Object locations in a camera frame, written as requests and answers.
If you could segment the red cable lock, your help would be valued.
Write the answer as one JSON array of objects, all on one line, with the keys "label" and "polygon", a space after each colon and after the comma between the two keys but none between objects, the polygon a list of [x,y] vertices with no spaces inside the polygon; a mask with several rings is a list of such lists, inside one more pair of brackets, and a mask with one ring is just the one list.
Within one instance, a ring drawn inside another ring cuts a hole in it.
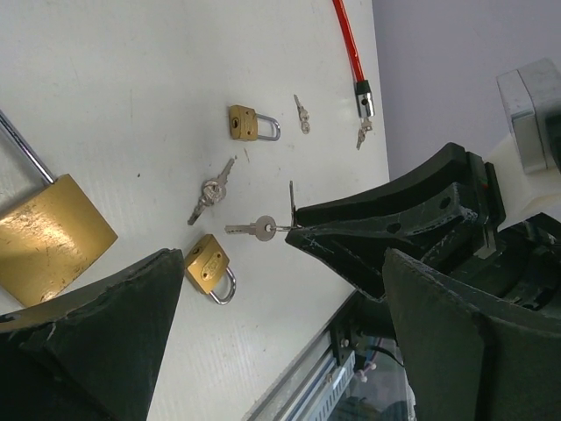
[{"label": "red cable lock", "polygon": [[365,78],[363,72],[363,68],[359,58],[359,50],[357,49],[350,21],[344,7],[344,2],[342,0],[333,0],[332,3],[341,28],[345,48],[352,68],[352,74],[354,78],[354,91],[359,117],[361,119],[371,118],[374,116],[373,94],[370,83]]}]

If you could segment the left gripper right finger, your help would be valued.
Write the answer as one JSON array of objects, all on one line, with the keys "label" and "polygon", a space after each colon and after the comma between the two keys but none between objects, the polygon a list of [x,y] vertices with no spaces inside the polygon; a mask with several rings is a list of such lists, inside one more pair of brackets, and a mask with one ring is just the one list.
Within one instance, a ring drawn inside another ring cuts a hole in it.
[{"label": "left gripper right finger", "polygon": [[443,275],[397,249],[382,268],[419,420],[558,420],[560,316]]}]

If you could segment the silver key bunch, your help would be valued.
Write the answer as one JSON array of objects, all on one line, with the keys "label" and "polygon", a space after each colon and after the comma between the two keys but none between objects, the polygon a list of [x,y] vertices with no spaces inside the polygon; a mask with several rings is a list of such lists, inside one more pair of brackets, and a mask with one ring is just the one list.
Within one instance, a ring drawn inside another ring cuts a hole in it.
[{"label": "silver key bunch", "polygon": [[373,130],[373,122],[370,117],[360,119],[360,127],[358,129],[358,137],[356,148],[359,150],[364,141],[366,140],[366,135]]},{"label": "silver key bunch", "polygon": [[296,207],[295,207],[295,190],[294,182],[289,182],[289,197],[290,197],[290,217],[289,225],[278,225],[275,219],[269,215],[259,217],[255,222],[249,225],[227,225],[224,227],[226,234],[248,234],[254,236],[257,240],[262,242],[270,241],[277,232],[290,232],[297,227],[296,223]]}]

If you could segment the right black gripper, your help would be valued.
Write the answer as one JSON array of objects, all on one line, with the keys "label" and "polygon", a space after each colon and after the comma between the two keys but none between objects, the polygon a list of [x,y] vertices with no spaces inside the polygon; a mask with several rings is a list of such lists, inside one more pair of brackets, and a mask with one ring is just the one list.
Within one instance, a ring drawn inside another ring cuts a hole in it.
[{"label": "right black gripper", "polygon": [[[560,221],[539,212],[503,230],[506,219],[495,166],[485,165],[483,184],[486,223],[460,245],[441,245],[448,254],[440,262],[422,262],[475,289],[520,307],[560,312]],[[467,174],[467,151],[448,143],[422,165],[379,187],[346,198],[301,207],[300,226],[386,216],[408,210],[444,191]]]}]

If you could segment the large brass padlock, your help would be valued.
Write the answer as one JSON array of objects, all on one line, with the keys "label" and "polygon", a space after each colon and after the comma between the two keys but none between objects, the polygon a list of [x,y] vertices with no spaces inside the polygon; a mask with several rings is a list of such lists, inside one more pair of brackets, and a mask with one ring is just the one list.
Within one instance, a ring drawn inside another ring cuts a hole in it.
[{"label": "large brass padlock", "polygon": [[59,295],[117,234],[75,179],[54,176],[4,114],[1,130],[46,182],[1,216],[1,287],[31,307]]}]

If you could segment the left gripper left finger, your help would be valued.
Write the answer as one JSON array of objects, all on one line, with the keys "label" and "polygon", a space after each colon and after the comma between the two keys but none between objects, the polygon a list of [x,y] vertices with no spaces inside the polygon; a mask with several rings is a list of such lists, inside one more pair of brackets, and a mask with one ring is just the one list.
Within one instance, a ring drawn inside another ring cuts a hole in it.
[{"label": "left gripper left finger", "polygon": [[3,420],[145,420],[184,267],[161,249],[99,281],[1,316]]}]

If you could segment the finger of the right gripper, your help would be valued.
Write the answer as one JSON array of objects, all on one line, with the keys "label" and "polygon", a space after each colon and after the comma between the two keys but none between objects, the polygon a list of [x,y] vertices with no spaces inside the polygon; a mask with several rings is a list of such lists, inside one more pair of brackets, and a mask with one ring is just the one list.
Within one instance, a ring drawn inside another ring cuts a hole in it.
[{"label": "finger of the right gripper", "polygon": [[398,213],[357,220],[300,226],[290,231],[290,246],[321,261],[367,297],[385,294],[382,267],[388,248],[422,261],[440,262],[441,245],[460,245],[475,232],[478,204],[459,182],[417,206]]}]

